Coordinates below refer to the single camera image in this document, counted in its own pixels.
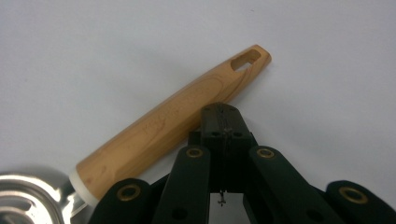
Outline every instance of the wooden handle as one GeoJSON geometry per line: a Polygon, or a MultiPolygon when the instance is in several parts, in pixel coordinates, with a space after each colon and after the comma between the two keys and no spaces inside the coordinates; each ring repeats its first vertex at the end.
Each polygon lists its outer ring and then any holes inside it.
{"type": "Polygon", "coordinates": [[[100,200],[116,182],[140,175],[198,128],[203,106],[233,99],[270,61],[270,54],[256,45],[176,92],[77,165],[86,188],[79,190],[78,180],[71,178],[78,194],[88,190],[100,200]]]}

